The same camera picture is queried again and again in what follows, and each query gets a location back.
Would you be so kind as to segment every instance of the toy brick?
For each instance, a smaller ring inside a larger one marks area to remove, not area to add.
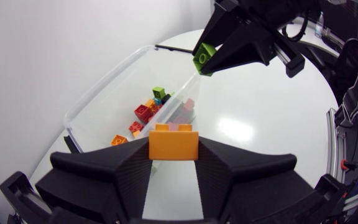
[[[151,107],[153,107],[154,104],[155,104],[154,100],[149,99],[144,105],[151,109]]]
[[[193,101],[192,99],[190,99],[190,98],[187,99],[187,101],[186,101],[184,107],[185,107],[187,110],[191,111],[191,110],[194,108],[194,101]]]
[[[182,114],[179,114],[174,120],[173,123],[174,124],[188,124],[189,123],[189,119],[185,116],[182,116]]]
[[[165,90],[162,87],[154,87],[153,93],[154,97],[160,100],[165,96]]]
[[[171,97],[171,95],[166,94],[166,95],[161,99],[161,104],[164,105],[164,104],[169,100],[170,97]]]
[[[110,144],[112,146],[117,146],[119,144],[123,144],[125,142],[128,142],[128,140],[124,137],[124,136],[121,136],[119,134],[116,134],[114,139],[112,139],[112,141],[110,142]]]
[[[162,102],[161,102],[161,99],[153,98],[153,100],[154,100],[154,103],[155,103],[157,106],[162,103]]]
[[[143,124],[140,124],[137,121],[134,121],[131,126],[128,128],[132,133],[136,131],[141,131],[143,129]]]
[[[141,122],[147,121],[147,119],[152,116],[152,111],[145,105],[140,105],[134,112]]]
[[[196,54],[193,58],[193,63],[200,75],[211,76],[213,73],[203,74],[201,68],[203,65],[216,53],[216,49],[213,45],[201,43],[198,47]]]
[[[198,132],[191,124],[179,124],[178,131],[169,131],[169,124],[156,124],[149,132],[149,159],[198,160]]]
[[[178,125],[177,124],[174,124],[172,122],[168,122],[168,125],[169,125],[169,130],[170,131],[178,131]]]
[[[134,135],[134,138],[136,138],[136,136],[138,136],[140,133],[140,131],[135,131],[134,133],[132,133]]]

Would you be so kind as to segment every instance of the robotic arm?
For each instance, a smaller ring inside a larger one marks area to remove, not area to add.
[[[294,77],[305,66],[305,59],[277,30],[315,4],[317,0],[217,1],[193,55],[200,63],[196,53],[201,43],[221,47],[201,64],[200,73],[211,74],[252,62],[269,65],[278,55],[287,75]]]

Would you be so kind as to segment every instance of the black mount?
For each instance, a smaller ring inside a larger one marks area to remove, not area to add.
[[[152,161],[148,138],[83,154],[55,152],[36,188],[16,172],[0,189],[29,223],[171,223],[143,220]],[[291,154],[270,156],[199,138],[195,161],[204,220],[182,223],[321,223],[348,188],[324,175],[315,189]]]

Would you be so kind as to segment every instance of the black cable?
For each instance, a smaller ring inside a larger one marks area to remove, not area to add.
[[[357,142],[358,142],[358,124],[356,124],[356,127],[357,127],[357,136],[356,136],[356,143],[354,144],[354,152],[353,152],[353,156],[352,156],[352,162],[353,162],[353,159],[354,159],[354,155],[356,154],[356,149],[357,149]]]
[[[283,36],[286,37],[288,40],[290,40],[292,42],[298,42],[299,40],[302,39],[303,35],[305,34],[306,27],[308,26],[308,21],[309,21],[309,11],[306,11],[305,12],[305,19],[303,20],[302,28],[299,31],[299,33],[297,35],[295,35],[294,37],[289,37],[288,34],[287,34],[287,26],[285,26],[282,29]]]

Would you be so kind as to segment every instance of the red lego brick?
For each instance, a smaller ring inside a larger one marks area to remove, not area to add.
[[[137,118],[139,118],[143,123],[147,123],[147,119],[153,115],[153,112],[150,110],[150,108],[146,107],[145,105],[140,105],[134,112]]]
[[[162,105],[158,105],[156,107],[153,107],[153,113],[157,113],[161,109]]]
[[[168,122],[170,131],[178,131],[178,124],[174,124],[172,122]]]
[[[134,133],[135,131],[141,131],[143,129],[143,125],[140,124],[137,121],[134,121],[131,126],[128,128],[132,133]]]
[[[188,110],[191,111],[194,107],[194,101],[192,99],[188,99],[184,105],[184,107]]]
[[[153,119],[153,117],[154,117],[154,115],[153,115],[153,116],[151,116],[151,117],[149,117],[149,118],[147,119],[147,122],[150,122],[150,121],[151,121],[151,119]]]
[[[178,115],[174,120],[173,123],[174,124],[188,124],[189,123],[189,119],[182,116],[182,115]]]

